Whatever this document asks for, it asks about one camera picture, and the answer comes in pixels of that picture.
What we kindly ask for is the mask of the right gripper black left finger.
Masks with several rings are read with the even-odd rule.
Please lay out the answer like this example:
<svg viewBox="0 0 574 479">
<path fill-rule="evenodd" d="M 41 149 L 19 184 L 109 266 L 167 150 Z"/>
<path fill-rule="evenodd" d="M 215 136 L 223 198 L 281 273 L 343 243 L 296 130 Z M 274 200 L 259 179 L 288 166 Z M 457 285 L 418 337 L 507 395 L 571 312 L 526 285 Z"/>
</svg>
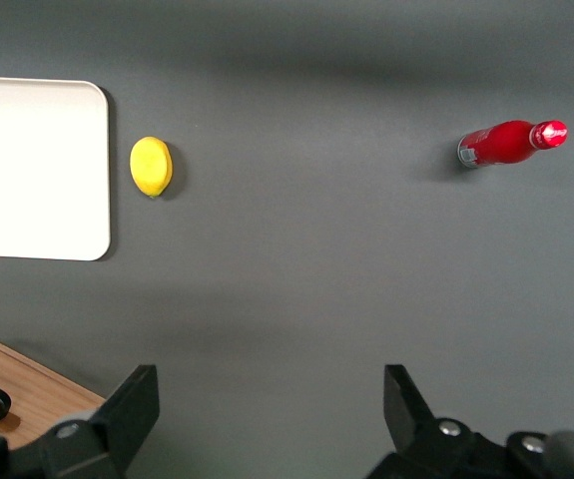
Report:
<svg viewBox="0 0 574 479">
<path fill-rule="evenodd" d="M 13 478 L 124 478 L 160 414 L 158 371 L 139 365 L 86 419 L 11 453 Z"/>
</svg>

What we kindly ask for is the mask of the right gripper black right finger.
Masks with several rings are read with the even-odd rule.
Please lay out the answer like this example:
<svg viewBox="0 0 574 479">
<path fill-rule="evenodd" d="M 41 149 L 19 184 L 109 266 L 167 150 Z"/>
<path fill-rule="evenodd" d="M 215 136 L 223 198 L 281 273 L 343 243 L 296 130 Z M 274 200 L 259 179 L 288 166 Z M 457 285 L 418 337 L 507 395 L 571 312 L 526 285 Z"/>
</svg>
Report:
<svg viewBox="0 0 574 479">
<path fill-rule="evenodd" d="M 394 451 L 370 478 L 507 478 L 505 449 L 452 418 L 431 412 L 407 369 L 387 365 L 383 414 Z"/>
</svg>

